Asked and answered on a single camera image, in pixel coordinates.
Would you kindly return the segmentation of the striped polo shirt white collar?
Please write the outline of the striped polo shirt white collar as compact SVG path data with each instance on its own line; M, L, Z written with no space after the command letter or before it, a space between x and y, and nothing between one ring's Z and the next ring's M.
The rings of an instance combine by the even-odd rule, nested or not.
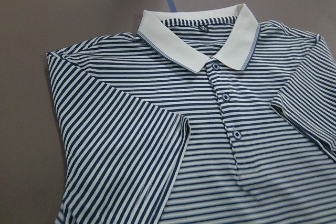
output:
M335 61L245 4L47 54L56 223L335 223Z

